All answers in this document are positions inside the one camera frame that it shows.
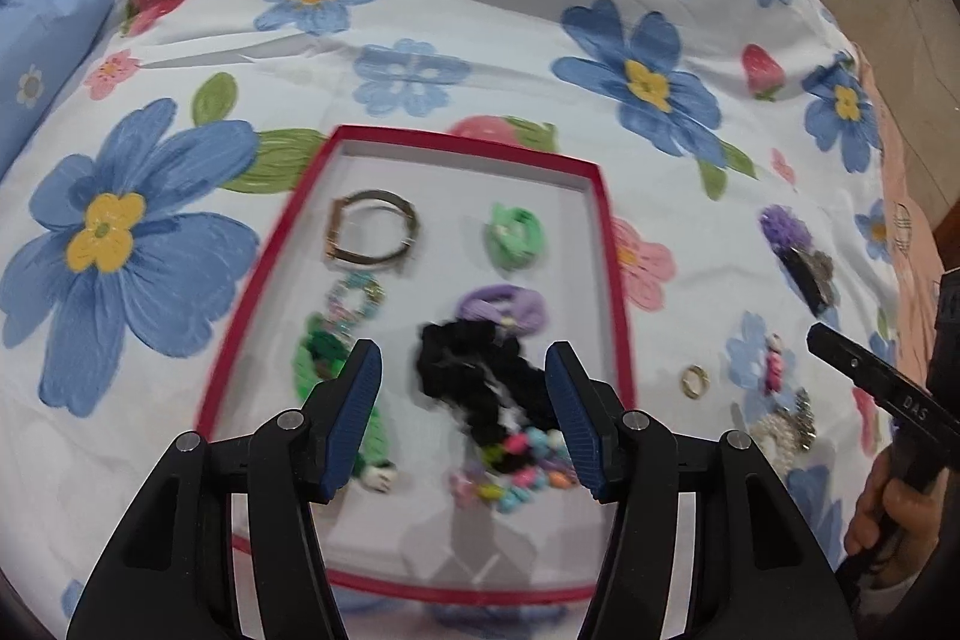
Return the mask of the person's right hand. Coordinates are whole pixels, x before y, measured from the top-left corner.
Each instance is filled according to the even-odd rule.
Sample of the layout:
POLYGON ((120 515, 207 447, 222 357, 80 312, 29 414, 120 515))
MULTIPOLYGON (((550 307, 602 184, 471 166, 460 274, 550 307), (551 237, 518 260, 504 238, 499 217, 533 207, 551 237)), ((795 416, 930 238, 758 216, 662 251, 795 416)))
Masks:
POLYGON ((949 470, 942 470, 931 489, 916 491, 892 476, 892 448, 884 448, 857 499, 844 535, 844 551, 853 555, 877 546, 880 521, 886 516, 903 531, 893 559, 905 569, 918 570, 939 542, 949 476, 949 470))

